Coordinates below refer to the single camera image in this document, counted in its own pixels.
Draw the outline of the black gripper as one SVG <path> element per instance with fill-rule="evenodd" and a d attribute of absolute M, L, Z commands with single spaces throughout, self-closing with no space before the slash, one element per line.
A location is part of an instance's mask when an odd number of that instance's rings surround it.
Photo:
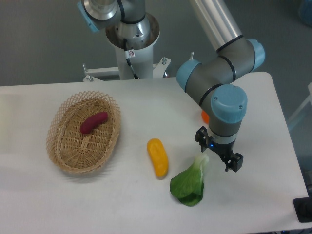
<path fill-rule="evenodd" d="M 225 171 L 237 172 L 243 165 L 243 155 L 233 152 L 236 134 L 232 136 L 219 136 L 209 133 L 207 128 L 200 127 L 195 134 L 195 141 L 199 143 L 201 152 L 210 149 L 225 163 Z"/>

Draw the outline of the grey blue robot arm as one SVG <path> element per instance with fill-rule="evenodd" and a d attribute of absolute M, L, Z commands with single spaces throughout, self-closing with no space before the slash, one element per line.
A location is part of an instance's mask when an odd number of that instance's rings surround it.
<path fill-rule="evenodd" d="M 243 156 L 233 152 L 233 145 L 247 110 L 247 95 L 233 82 L 258 68 L 265 51 L 257 40 L 244 38 L 224 1 L 193 0 L 191 5 L 217 57 L 207 64 L 190 58 L 180 66 L 176 80 L 210 118 L 208 126 L 196 132 L 195 141 L 236 172 Z M 105 30 L 116 50 L 121 79 L 155 76 L 153 45 L 160 30 L 146 12 L 145 1 L 80 0 L 77 6 L 91 31 Z"/>

